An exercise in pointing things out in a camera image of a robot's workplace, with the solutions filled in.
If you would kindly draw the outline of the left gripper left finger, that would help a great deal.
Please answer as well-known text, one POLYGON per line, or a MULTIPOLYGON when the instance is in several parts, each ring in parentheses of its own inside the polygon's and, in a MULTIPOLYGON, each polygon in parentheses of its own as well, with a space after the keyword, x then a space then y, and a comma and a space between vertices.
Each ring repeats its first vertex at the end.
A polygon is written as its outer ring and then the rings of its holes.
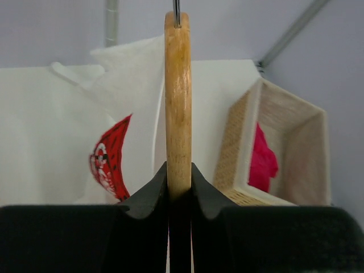
POLYGON ((1 208, 2 272, 164 272, 166 167, 120 204, 1 208))

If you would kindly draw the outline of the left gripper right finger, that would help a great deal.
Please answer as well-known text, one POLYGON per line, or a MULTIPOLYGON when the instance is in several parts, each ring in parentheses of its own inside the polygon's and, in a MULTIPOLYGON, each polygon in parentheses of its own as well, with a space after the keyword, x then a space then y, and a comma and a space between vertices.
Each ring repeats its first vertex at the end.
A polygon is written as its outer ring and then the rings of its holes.
POLYGON ((363 231, 332 206, 239 206, 192 167, 196 272, 362 272, 363 231))

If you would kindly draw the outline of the white printed t shirt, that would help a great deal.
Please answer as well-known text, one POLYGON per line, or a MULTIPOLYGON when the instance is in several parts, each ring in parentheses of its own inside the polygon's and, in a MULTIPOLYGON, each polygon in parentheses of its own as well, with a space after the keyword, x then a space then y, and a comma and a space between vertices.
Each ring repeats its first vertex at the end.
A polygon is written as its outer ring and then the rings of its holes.
POLYGON ((115 203, 166 159, 164 37, 97 49, 97 65, 1 70, 1 204, 115 203))

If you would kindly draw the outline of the wooden hanger with metal hook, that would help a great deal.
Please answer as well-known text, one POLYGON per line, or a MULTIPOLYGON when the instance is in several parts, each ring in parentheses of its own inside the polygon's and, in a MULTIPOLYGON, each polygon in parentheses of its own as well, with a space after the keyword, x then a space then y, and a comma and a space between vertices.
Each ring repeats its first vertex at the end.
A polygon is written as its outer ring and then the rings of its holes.
POLYGON ((164 22, 164 58, 167 184, 175 201, 191 188, 192 81, 189 17, 180 1, 172 3, 164 22))

